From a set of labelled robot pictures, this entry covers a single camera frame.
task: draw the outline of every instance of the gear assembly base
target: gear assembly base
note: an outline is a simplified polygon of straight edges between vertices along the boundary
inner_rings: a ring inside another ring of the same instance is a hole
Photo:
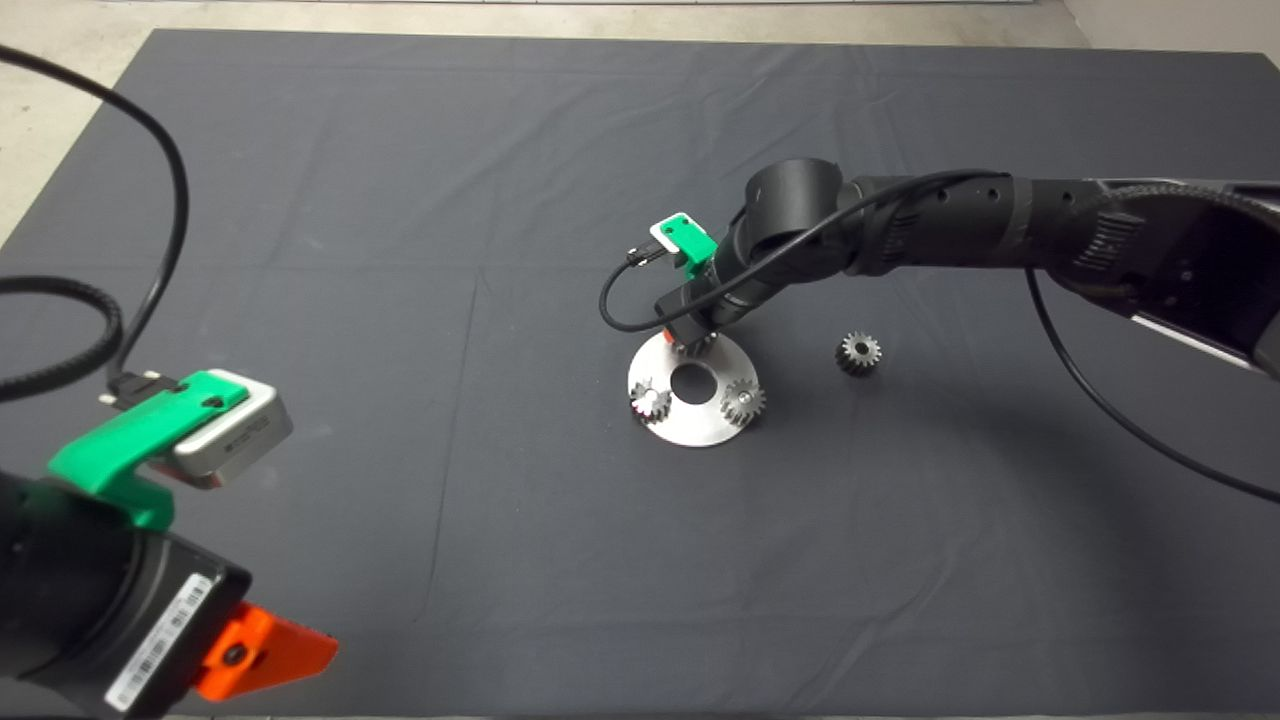
[[[696,355],[676,348],[663,333],[645,341],[631,359],[627,397],[640,423],[662,439],[685,447],[719,445],[764,411],[764,389],[755,365],[732,340],[721,334]],[[671,375],[699,365],[716,378],[716,393],[699,405],[671,391]]]

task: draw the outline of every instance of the spur gear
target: spur gear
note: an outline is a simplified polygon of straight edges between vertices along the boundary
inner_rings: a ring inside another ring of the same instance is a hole
[[[653,382],[643,380],[631,386],[631,413],[644,424],[660,423],[671,411],[671,391],[657,389]]]
[[[739,379],[728,383],[721,398],[721,413],[724,419],[737,427],[745,427],[764,413],[764,388],[751,379]]]
[[[879,342],[867,333],[849,333],[836,346],[836,364],[850,375],[870,373],[882,356]]]

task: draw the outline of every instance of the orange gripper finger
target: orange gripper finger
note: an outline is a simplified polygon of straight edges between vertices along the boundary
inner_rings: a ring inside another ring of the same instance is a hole
[[[223,701],[323,671],[338,653],[338,641],[239,603],[205,655],[193,683],[205,700]]]

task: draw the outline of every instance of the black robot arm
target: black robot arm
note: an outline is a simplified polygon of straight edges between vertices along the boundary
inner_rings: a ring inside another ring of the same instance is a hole
[[[833,214],[892,192],[838,222]],[[1085,300],[1280,378],[1280,184],[859,177],[822,160],[756,173],[703,272],[655,304],[677,343],[700,341],[792,283],[908,265],[1039,268]],[[756,268],[799,234],[826,229]],[[718,293],[742,273],[754,277]],[[681,314],[690,302],[714,302]]]

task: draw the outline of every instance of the metal disc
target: metal disc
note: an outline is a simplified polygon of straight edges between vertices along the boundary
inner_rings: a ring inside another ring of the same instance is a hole
[[[654,389],[669,391],[671,374],[681,365],[699,365],[709,372],[716,378],[716,393],[707,402],[691,405],[672,392],[671,411],[667,418],[645,427],[662,439],[685,447],[719,445],[742,432],[741,427],[724,419],[723,413],[721,413],[721,397],[728,383],[733,380],[744,378],[756,383],[760,380],[755,375],[755,365],[751,365],[751,359],[746,356],[746,352],[723,334],[698,357],[676,352],[662,333],[650,337],[631,359],[631,369],[627,372],[627,389],[630,391],[639,382],[648,380],[653,383]]]

